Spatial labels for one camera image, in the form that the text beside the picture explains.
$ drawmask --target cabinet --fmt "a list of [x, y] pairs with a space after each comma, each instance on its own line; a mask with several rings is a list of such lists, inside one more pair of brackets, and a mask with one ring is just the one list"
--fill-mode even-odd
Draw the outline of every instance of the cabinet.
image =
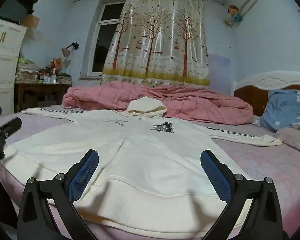
[[25, 27], [0, 20], [0, 107], [2, 116], [14, 112], [14, 78], [25, 33]]

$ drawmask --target desk leg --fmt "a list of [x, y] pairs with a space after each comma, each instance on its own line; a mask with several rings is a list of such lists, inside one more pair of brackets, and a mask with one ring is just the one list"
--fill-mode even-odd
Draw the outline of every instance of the desk leg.
[[18, 89], [18, 112], [21, 112], [23, 109], [23, 93], [24, 93], [23, 87], [19, 87]]

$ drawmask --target window sill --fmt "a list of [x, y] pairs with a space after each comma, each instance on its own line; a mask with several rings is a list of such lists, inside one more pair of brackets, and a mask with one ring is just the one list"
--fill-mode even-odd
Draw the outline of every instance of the window sill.
[[91, 81], [91, 80], [101, 80], [101, 76], [82, 76], [79, 80]]

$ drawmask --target printed grass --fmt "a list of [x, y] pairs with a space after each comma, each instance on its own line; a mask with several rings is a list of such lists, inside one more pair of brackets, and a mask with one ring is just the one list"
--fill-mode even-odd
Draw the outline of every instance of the printed grass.
[[210, 84], [210, 80], [208, 78], [200, 79], [197, 76], [186, 76], [180, 75], [179, 73], [167, 73], [167, 72], [159, 72], [159, 71], [152, 71], [148, 72], [145, 75], [144, 72], [141, 72], [136, 69], [125, 69], [125, 68], [104, 68], [103, 74], [106, 75], [116, 75], [116, 76], [123, 76], [123, 77], [132, 77], [138, 79], [161, 79], [161, 80], [170, 80], [170, 81], [178, 81], [184, 83], [191, 83], [196, 85], [203, 85], [208, 86]]

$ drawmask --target bed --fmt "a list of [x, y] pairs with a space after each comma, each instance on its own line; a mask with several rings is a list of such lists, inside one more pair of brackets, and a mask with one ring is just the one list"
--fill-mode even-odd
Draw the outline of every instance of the bed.
[[[245, 80], [234, 83], [231, 88], [231, 93], [250, 103], [253, 106], [255, 115], [261, 115], [267, 102], [267, 90], [279, 88], [300, 89], [300, 73], [279, 71], [251, 76]], [[52, 106], [51, 108], [59, 110], [61, 106]], [[0, 125], [14, 116], [20, 117], [23, 125], [20, 131], [7, 139], [7, 145], [50, 127], [69, 122], [63, 119], [52, 119], [45, 116], [17, 113], [1, 117]], [[273, 134], [270, 131], [250, 124], [230, 126], [204, 122], [195, 123], [202, 126], [211, 126], [257, 136]], [[269, 176], [274, 180], [281, 205], [284, 229], [288, 232], [289, 236], [293, 235], [300, 225], [300, 152], [284, 144], [274, 147], [255, 147], [219, 139], [214, 139], [214, 141], [253, 179], [262, 180], [264, 177]], [[19, 206], [24, 186], [10, 174], [1, 163], [0, 181], [13, 202]], [[55, 207], [51, 206], [51, 210], [56, 218], [60, 231], [69, 237]], [[100, 240], [153, 239], [133, 235], [116, 228], [94, 224], [88, 221], [86, 221], [86, 223]]]

